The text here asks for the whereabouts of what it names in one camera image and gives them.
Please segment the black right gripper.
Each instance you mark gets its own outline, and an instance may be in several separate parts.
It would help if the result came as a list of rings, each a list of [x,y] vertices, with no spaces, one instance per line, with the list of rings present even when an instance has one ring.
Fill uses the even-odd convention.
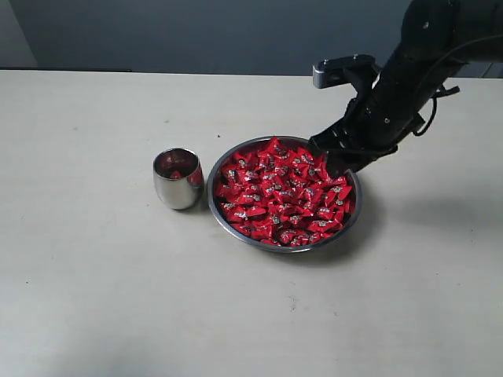
[[[325,153],[331,178],[348,169],[361,170],[395,153],[398,143],[424,124],[419,111],[432,90],[422,93],[420,84],[431,66],[432,60],[394,51],[387,63],[379,66],[372,87],[355,90],[342,118],[310,138],[313,148]]]

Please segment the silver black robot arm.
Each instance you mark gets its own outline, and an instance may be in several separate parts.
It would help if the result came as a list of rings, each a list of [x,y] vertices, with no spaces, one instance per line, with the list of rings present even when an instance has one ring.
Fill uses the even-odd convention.
[[[313,66],[318,89],[350,84],[356,96],[343,117],[310,138],[338,177],[357,172],[397,152],[408,135],[420,137],[431,126],[420,110],[430,101],[459,93],[445,81],[472,62],[502,61],[500,1],[413,1],[402,21],[401,40],[383,67],[356,54]]]

